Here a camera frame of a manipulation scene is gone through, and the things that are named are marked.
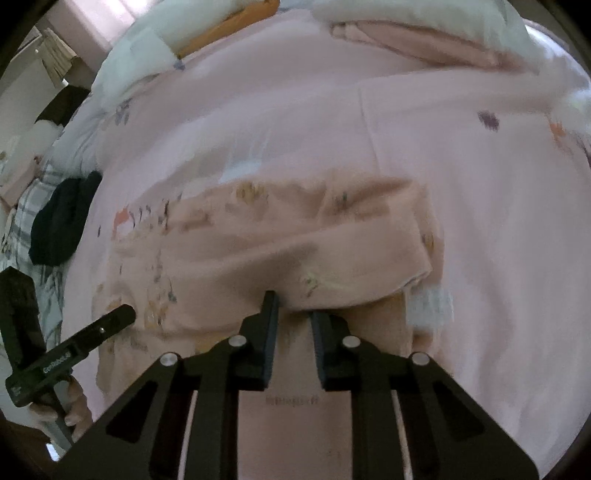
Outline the person's left hand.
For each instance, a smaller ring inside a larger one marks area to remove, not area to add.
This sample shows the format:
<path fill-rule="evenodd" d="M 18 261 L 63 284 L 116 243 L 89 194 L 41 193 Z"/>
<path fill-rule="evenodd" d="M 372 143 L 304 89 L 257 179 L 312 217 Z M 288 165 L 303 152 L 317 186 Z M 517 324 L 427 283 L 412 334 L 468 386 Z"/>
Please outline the person's left hand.
<path fill-rule="evenodd" d="M 78 441 L 92 426 L 93 418 L 87 404 L 87 397 L 79 382 L 71 377 L 66 391 L 66 415 L 63 417 L 68 428 L 72 427 L 72 440 Z M 29 411 L 43 422 L 55 422 L 59 415 L 47 405 L 31 403 Z"/>

